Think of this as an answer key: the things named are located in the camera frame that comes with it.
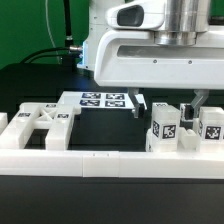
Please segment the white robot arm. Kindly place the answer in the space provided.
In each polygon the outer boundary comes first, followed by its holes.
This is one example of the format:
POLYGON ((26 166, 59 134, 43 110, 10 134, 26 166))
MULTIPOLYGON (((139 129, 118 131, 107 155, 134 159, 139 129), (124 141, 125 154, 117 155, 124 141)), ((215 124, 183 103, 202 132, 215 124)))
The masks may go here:
POLYGON ((211 0, 90 0, 79 66, 100 86, 126 87, 134 116, 141 88, 193 89, 193 110, 224 90, 224 25, 211 25, 211 0))

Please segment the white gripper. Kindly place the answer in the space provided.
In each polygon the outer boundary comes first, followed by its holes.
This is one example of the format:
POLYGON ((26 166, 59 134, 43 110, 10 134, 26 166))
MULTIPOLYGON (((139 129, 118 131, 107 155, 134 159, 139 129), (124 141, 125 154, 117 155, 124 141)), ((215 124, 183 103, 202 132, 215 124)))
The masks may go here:
POLYGON ((212 89, 224 89, 224 26, 209 23, 211 0, 133 0, 108 9, 110 30, 98 45, 94 79, 128 89, 135 118, 138 88, 195 90, 191 128, 212 89))

